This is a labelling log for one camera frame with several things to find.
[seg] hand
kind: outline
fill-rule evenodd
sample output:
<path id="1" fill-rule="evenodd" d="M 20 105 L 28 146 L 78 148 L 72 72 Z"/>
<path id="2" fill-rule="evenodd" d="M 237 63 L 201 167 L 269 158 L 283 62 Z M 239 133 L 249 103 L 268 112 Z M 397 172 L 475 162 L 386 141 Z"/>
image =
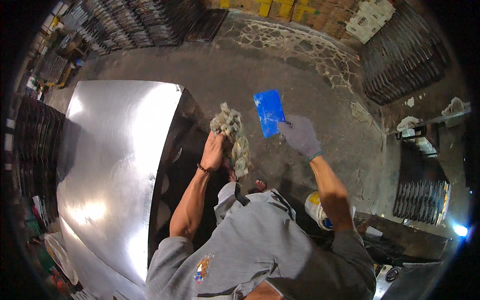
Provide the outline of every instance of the hand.
<path id="1" fill-rule="evenodd" d="M 222 144 L 224 140 L 225 134 L 223 132 L 215 136 L 213 131 L 210 131 L 205 143 L 204 154 L 202 156 L 200 166 L 209 171 L 215 171 L 218 169 L 220 163 L 222 162 Z"/>
<path id="2" fill-rule="evenodd" d="M 285 136 L 290 147 L 297 150 L 309 161 L 324 153 L 322 144 L 317 140 L 312 122 L 302 116 L 286 115 L 286 122 L 279 122 L 278 131 Z"/>

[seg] gray work glove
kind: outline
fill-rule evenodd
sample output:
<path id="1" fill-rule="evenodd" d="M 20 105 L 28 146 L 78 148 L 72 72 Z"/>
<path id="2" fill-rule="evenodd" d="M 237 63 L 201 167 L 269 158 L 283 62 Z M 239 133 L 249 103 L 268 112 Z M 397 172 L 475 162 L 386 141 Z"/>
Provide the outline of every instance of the gray work glove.
<path id="1" fill-rule="evenodd" d="M 285 136 L 290 147 L 297 150 L 308 161 L 324 153 L 322 144 L 317 140 L 312 122 L 302 116 L 286 115 L 285 122 L 279 122 L 278 131 Z"/>

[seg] stainless steel surface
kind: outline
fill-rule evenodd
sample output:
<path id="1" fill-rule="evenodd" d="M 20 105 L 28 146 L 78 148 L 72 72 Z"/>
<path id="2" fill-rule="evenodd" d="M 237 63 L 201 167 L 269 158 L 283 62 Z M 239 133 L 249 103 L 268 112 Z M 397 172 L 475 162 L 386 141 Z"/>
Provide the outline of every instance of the stainless steel surface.
<path id="1" fill-rule="evenodd" d="M 383 265 L 380 273 L 377 276 L 377 290 L 373 300 L 380 300 L 384 294 L 388 291 L 388 288 L 392 285 L 392 282 L 386 281 L 386 274 L 392 269 L 391 265 Z"/>
<path id="2" fill-rule="evenodd" d="M 126 279 L 90 251 L 61 216 L 60 227 L 69 261 L 85 290 L 105 299 L 111 299 L 118 292 L 127 299 L 145 299 L 144 288 Z"/>
<path id="3" fill-rule="evenodd" d="M 77 84 L 63 128 L 57 197 L 59 213 L 75 233 L 67 250 L 78 252 L 78 264 L 83 252 L 74 248 L 81 241 L 144 287 L 153 189 L 182 92 L 180 85 L 152 81 Z M 95 285 L 88 277 L 96 276 L 95 269 L 80 267 Z"/>

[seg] blue plastic scraper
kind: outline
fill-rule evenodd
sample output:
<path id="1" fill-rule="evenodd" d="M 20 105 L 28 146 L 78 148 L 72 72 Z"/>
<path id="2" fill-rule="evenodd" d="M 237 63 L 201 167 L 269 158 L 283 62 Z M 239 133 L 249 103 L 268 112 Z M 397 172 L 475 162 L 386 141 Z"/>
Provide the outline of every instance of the blue plastic scraper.
<path id="1" fill-rule="evenodd" d="M 258 118 L 262 126 L 264 137 L 270 137 L 278 133 L 276 124 L 285 122 L 282 103 L 278 91 L 271 90 L 253 95 L 253 101 L 257 107 Z"/>

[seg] white bucket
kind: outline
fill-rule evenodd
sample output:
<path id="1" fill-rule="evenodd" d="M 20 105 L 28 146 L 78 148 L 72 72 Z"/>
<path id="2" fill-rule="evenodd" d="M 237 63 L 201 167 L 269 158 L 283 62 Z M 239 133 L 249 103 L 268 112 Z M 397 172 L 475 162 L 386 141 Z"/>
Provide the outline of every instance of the white bucket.
<path id="1" fill-rule="evenodd" d="M 351 214 L 352 219 L 355 215 L 356 208 L 354 206 L 351 207 Z M 321 229 L 331 231 L 333 230 L 332 224 L 330 220 L 328 220 L 328 216 L 325 213 L 322 204 L 320 203 L 320 196 L 318 191 L 315 191 L 308 195 L 307 200 L 305 200 L 305 211 L 307 214 L 317 222 L 318 226 Z"/>

